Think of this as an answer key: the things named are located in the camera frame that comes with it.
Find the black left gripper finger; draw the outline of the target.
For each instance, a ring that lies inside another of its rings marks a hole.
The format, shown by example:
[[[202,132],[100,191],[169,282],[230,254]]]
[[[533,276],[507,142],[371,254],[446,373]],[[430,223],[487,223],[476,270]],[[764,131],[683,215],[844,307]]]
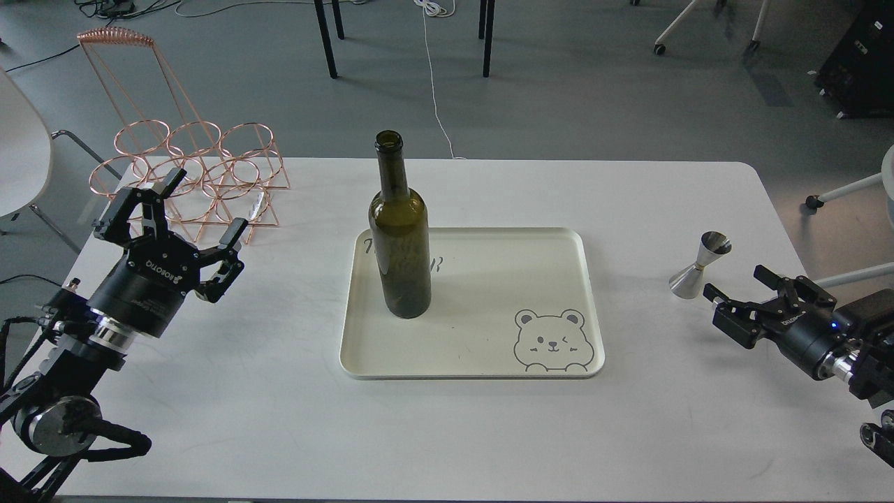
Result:
[[[240,238],[248,227],[248,220],[236,217],[221,236],[217,247],[198,249],[189,254],[189,273],[195,276],[189,286],[193,287],[196,296],[205,302],[216,303],[235,282],[244,270],[244,264],[237,257],[240,249]],[[218,270],[211,278],[200,281],[198,273],[202,268],[219,264]]]
[[[170,170],[162,182],[147,188],[124,187],[116,192],[105,213],[94,220],[93,236],[101,241],[132,249],[147,242],[166,242],[175,234],[168,229],[165,200],[173,194],[187,175],[183,168]],[[142,210],[143,235],[132,238],[129,219],[132,212]]]

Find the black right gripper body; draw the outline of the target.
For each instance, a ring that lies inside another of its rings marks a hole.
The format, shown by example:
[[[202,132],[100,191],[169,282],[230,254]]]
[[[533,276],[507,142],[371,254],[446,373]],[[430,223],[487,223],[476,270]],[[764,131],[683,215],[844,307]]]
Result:
[[[821,297],[813,305],[802,300],[792,312],[762,316],[764,337],[814,380],[836,376],[849,382],[856,369],[860,350],[833,318],[836,303],[833,297]]]

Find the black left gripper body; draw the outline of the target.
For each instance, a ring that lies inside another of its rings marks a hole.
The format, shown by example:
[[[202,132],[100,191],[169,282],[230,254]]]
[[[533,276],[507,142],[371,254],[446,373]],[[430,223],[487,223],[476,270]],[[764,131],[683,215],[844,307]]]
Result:
[[[134,331],[160,337],[199,280],[198,248],[182,238],[136,238],[87,306]]]

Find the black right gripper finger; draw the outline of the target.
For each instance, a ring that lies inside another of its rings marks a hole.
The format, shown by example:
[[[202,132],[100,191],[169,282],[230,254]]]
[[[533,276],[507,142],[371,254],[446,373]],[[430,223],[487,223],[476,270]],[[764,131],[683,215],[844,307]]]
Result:
[[[776,298],[762,304],[764,311],[769,313],[832,312],[837,304],[836,298],[806,276],[783,277],[763,265],[757,265],[754,278],[777,294]]]
[[[703,296],[715,305],[712,324],[741,347],[752,349],[762,338],[775,342],[775,335],[763,324],[764,317],[776,315],[775,300],[759,303],[730,299],[711,283],[703,287]]]

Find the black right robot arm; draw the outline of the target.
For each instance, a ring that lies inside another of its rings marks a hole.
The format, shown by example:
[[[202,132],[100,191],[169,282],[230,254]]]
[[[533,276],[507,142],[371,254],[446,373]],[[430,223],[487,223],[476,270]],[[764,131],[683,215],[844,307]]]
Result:
[[[747,349],[759,340],[770,340],[812,379],[839,378],[856,398],[882,407],[878,423],[860,427],[860,439],[892,465],[892,290],[882,289],[839,307],[835,297],[806,276],[783,277],[758,265],[754,278],[775,296],[765,302],[744,302],[713,284],[703,287],[703,296],[715,306],[713,325]]]

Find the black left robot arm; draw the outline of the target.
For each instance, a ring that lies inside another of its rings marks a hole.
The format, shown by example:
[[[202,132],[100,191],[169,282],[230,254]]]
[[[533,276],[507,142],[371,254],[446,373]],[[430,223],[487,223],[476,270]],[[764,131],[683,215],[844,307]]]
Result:
[[[93,390],[120,370],[140,335],[160,337],[188,293],[217,302],[243,271],[237,257],[248,221],[236,217],[219,245],[199,249],[169,229],[165,202],[185,178],[175,168],[162,182],[115,194],[94,236],[122,248],[122,257],[89,297],[76,283],[58,290],[39,321],[53,343],[37,372],[2,392],[2,421],[26,448],[44,455],[22,480],[2,474],[3,502],[47,502],[80,461],[146,455],[151,439],[103,419]]]

